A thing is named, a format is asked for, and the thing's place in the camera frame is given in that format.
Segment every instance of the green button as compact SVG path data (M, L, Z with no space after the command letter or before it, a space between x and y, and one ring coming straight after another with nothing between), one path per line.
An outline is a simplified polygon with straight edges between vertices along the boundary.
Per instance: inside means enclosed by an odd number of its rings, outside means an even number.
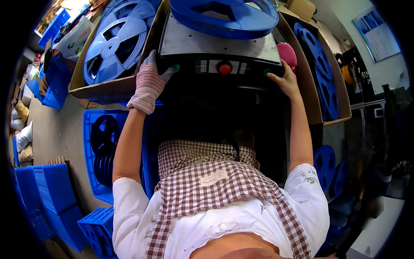
M177 63L172 64L171 67L176 70L176 73L180 71L180 65Z
M266 69L263 71L263 75L264 75L265 77L267 77L267 73L273 73L273 70L272 70L271 68L266 68Z

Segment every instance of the checkered apron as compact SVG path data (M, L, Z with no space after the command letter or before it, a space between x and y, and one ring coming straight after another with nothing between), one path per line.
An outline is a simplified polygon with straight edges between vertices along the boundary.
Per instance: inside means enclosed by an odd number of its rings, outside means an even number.
M304 230L279 187L259 172L255 151L231 145L169 140L158 149L161 207L145 252L163 258L172 219L222 208L243 197L261 197L274 204L295 258L310 258ZM202 187L201 177L225 170L228 179Z

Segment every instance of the red button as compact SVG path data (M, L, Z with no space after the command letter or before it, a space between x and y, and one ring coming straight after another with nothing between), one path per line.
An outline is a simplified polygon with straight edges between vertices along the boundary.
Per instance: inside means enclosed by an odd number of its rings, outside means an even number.
M230 65L224 64L219 67L219 73L222 75L230 74L233 68Z

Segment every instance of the pink sponge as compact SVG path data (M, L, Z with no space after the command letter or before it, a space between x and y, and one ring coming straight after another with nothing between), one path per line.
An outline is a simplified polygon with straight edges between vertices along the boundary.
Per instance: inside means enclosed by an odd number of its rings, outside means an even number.
M283 59L292 68L292 70L294 70L298 65L298 61L292 46L288 43L279 43L277 44L277 50L279 51L280 58Z

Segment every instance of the poster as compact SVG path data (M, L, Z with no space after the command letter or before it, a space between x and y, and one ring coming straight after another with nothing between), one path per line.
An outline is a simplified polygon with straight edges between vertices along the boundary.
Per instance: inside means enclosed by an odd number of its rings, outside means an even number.
M375 62L401 52L394 34L375 7L353 19L352 23L368 45Z

